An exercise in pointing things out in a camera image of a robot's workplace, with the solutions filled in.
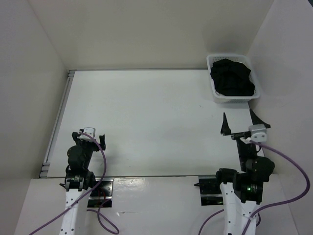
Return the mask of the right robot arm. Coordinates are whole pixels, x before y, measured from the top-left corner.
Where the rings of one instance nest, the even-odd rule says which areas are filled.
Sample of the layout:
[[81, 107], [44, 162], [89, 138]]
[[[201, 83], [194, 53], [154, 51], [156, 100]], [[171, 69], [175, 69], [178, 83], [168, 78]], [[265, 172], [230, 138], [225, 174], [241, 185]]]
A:
[[223, 117], [221, 134], [236, 142], [241, 171], [221, 168], [216, 173], [214, 187], [222, 193], [225, 212], [225, 235], [253, 235], [257, 217], [252, 213], [260, 207], [263, 184], [269, 181], [275, 164], [258, 155], [257, 143], [267, 140], [270, 125], [250, 111], [252, 125], [245, 132], [232, 133], [226, 116]]

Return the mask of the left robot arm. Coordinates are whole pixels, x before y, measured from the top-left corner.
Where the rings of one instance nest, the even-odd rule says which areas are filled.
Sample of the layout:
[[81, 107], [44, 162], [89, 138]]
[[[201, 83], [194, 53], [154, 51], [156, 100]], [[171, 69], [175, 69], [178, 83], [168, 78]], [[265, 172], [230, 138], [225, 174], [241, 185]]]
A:
[[60, 229], [61, 235], [86, 234], [85, 220], [89, 197], [96, 193], [102, 181], [97, 181], [88, 167], [93, 152], [104, 153], [106, 149], [105, 135], [100, 135], [100, 142], [97, 142], [95, 132], [95, 128], [85, 127], [78, 133], [72, 133], [75, 145], [67, 151], [66, 204]]

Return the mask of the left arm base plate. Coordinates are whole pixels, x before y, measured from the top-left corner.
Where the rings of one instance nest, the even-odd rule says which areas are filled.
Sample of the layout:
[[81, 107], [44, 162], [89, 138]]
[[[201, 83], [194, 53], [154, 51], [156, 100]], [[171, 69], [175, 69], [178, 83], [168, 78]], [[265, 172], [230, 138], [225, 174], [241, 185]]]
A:
[[104, 178], [100, 185], [91, 192], [88, 200], [88, 208], [111, 208], [113, 183], [113, 178]]

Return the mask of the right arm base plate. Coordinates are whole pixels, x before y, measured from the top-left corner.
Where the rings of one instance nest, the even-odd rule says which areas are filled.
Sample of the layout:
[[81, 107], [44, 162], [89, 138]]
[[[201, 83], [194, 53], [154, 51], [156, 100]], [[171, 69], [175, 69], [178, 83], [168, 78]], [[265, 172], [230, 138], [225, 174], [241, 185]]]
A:
[[215, 176], [199, 176], [199, 182], [194, 186], [200, 190], [202, 206], [223, 205], [223, 196]]

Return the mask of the white plastic basket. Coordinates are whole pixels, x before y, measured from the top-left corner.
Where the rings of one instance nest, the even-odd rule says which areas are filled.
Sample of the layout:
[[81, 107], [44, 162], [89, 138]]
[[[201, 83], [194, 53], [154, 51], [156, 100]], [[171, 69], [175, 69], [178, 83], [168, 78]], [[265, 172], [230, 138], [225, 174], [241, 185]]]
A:
[[246, 56], [211, 54], [206, 60], [216, 103], [248, 102], [260, 97], [256, 75]]

